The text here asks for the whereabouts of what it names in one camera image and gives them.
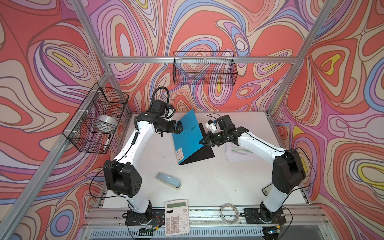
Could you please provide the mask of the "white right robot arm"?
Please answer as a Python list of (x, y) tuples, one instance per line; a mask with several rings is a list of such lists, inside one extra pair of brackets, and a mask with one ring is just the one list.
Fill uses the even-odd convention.
[(272, 189), (267, 198), (261, 202), (258, 211), (262, 222), (272, 222), (294, 188), (306, 178), (298, 151), (274, 146), (247, 128), (237, 128), (228, 115), (215, 121), (209, 120), (205, 126), (208, 132), (200, 140), (201, 145), (219, 147), (225, 143), (233, 143), (253, 152), (272, 166)]

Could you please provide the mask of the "blue file folder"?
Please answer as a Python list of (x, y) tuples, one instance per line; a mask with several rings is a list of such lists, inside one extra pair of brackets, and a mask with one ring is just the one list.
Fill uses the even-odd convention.
[(173, 135), (178, 164), (182, 166), (214, 158), (212, 147), (200, 144), (206, 136), (206, 131), (203, 125), (198, 123), (194, 110), (185, 114), (180, 122), (183, 131)]

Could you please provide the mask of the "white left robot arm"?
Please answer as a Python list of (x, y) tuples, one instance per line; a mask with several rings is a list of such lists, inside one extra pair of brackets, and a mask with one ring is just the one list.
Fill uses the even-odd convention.
[(151, 205), (140, 191), (142, 176), (137, 165), (145, 146), (154, 134), (180, 134), (181, 121), (164, 119), (158, 114), (142, 112), (134, 117), (134, 131), (128, 142), (112, 161), (103, 166), (107, 189), (114, 197), (124, 197), (137, 214), (146, 214)]

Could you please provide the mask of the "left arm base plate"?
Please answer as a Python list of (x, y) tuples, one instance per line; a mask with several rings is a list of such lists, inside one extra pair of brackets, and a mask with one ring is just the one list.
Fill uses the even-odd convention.
[(135, 213), (128, 210), (122, 214), (126, 226), (161, 226), (165, 221), (164, 209), (152, 209), (152, 212), (144, 214)]

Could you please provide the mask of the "printed paper sheets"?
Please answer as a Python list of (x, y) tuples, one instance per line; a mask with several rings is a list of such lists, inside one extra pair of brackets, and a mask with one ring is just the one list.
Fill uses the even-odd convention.
[(229, 162), (255, 162), (261, 159), (252, 151), (236, 146), (233, 143), (225, 144), (225, 156)]

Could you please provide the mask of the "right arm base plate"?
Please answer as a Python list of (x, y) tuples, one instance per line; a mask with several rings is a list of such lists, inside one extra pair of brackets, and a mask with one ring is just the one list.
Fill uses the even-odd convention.
[(245, 208), (240, 216), (246, 219), (247, 224), (284, 225), (287, 222), (282, 209), (270, 213), (260, 208)]

